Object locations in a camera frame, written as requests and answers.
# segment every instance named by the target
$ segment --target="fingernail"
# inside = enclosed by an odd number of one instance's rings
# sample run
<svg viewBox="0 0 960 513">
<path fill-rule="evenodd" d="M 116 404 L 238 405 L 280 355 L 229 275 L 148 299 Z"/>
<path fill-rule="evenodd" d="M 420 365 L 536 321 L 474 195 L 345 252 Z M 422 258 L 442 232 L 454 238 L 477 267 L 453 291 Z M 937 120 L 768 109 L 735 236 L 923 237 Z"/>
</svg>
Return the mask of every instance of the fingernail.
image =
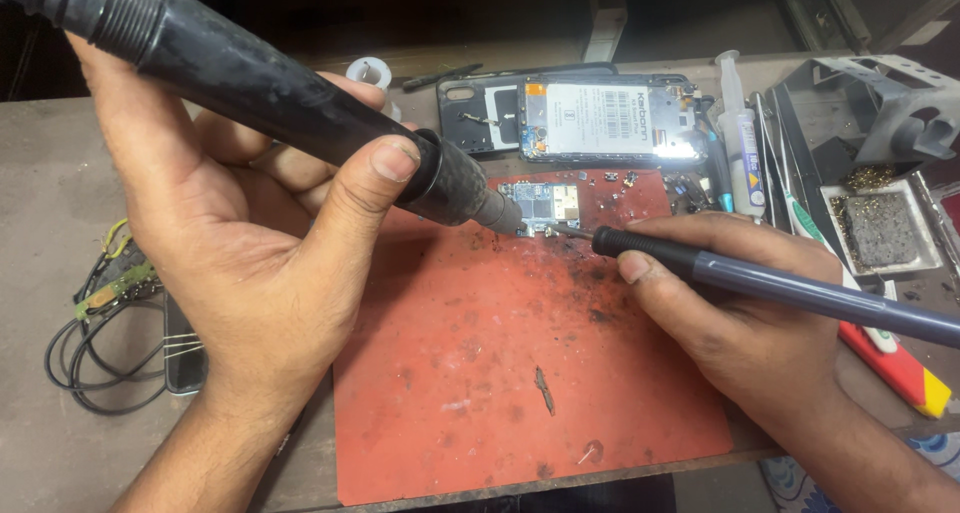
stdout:
<svg viewBox="0 0 960 513">
<path fill-rule="evenodd" d="M 628 285 L 636 283 L 650 271 L 650 262 L 642 252 L 636 250 L 627 250 L 620 254 L 616 265 L 620 269 L 620 277 L 623 277 Z"/>
<path fill-rule="evenodd" d="M 370 157 L 370 164 L 384 178 L 405 182 L 414 175 L 420 165 L 420 152 L 414 153 L 407 149 L 394 142 L 381 144 Z"/>
</svg>

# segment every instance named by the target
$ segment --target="white spool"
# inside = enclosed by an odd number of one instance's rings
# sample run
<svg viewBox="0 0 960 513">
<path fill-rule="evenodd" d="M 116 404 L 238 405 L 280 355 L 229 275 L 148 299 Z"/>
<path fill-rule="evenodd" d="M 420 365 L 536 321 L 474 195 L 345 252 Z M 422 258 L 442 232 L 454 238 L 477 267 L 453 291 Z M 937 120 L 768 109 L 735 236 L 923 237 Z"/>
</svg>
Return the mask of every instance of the white spool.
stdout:
<svg viewBox="0 0 960 513">
<path fill-rule="evenodd" d="M 400 123 L 401 109 L 396 102 L 390 100 L 390 81 L 394 73 L 383 59 L 377 57 L 361 57 L 350 64 L 346 69 L 346 77 L 355 82 L 363 82 L 377 86 L 386 95 L 387 102 L 383 106 L 383 114 Z"/>
</svg>

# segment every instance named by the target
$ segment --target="table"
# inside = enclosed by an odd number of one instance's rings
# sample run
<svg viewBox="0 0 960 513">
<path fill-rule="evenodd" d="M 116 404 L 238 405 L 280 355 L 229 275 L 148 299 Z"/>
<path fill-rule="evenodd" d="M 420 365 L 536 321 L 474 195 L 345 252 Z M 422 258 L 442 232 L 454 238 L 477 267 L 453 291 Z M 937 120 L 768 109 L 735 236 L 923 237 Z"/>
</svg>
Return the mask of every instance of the table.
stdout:
<svg viewBox="0 0 960 513">
<path fill-rule="evenodd" d="M 745 92 L 764 91 L 786 77 L 809 53 L 743 57 Z M 719 71 L 707 59 L 620 65 L 621 73 L 680 73 L 704 93 L 719 94 Z M 404 119 L 439 129 L 436 94 L 426 87 L 392 99 Z M 492 177 L 537 171 L 515 153 L 485 162 Z M 539 171 L 555 171 L 557 166 Z M 100 238 L 126 216 L 122 187 L 97 125 L 90 99 L 0 103 L 0 302 L 7 312 L 0 329 L 0 509 L 20 511 L 106 510 L 162 443 L 190 402 L 164 394 L 133 414 L 103 418 L 82 411 L 50 384 L 42 369 L 50 337 L 72 316 L 70 296 L 99 253 Z M 943 270 L 919 275 L 900 292 L 928 309 L 960 313 L 941 283 Z M 104 343 L 107 358 L 139 359 L 162 335 L 156 311 L 135 309 L 117 319 L 123 343 Z M 909 338 L 903 344 L 954 390 L 960 390 L 960 350 Z M 960 431 L 960 406 L 931 421 L 906 405 L 846 346 L 836 365 L 840 384 L 899 436 Z M 117 388 L 126 402 L 143 390 Z M 380 512 L 602 483 L 653 474 L 708 468 L 780 455 L 780 448 L 735 405 L 726 415 L 733 450 L 689 461 L 547 479 L 480 491 L 385 502 L 343 510 Z M 311 511 L 337 501 L 332 381 L 328 376 L 307 405 L 299 431 L 281 458 L 270 464 L 250 511 Z"/>
</svg>

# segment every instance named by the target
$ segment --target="blue cloth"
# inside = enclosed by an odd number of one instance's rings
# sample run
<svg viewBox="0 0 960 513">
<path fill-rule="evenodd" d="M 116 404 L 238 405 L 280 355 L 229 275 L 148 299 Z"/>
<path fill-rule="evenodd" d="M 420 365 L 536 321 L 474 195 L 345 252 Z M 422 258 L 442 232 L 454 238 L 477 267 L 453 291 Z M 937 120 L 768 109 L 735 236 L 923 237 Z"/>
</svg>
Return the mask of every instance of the blue cloth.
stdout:
<svg viewBox="0 0 960 513">
<path fill-rule="evenodd" d="M 906 444 L 960 482 L 960 432 L 909 439 Z M 819 485 L 790 456 L 760 461 L 760 469 L 783 513 L 842 513 Z"/>
</svg>

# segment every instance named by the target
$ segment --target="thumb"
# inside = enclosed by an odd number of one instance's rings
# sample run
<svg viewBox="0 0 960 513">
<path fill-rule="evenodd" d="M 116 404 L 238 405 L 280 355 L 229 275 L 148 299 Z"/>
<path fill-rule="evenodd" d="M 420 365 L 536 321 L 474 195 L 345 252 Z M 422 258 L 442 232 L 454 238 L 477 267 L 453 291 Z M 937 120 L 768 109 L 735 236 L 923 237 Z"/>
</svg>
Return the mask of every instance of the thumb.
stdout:
<svg viewBox="0 0 960 513">
<path fill-rule="evenodd" d="M 652 256 L 627 250 L 616 262 L 643 311 L 695 360 L 735 340 L 739 327 L 734 319 Z"/>
<path fill-rule="evenodd" d="M 368 256 L 383 218 L 418 167 L 420 150 L 403 136 L 382 136 L 356 151 L 333 177 L 300 246 L 303 255 L 323 262 Z"/>
</svg>

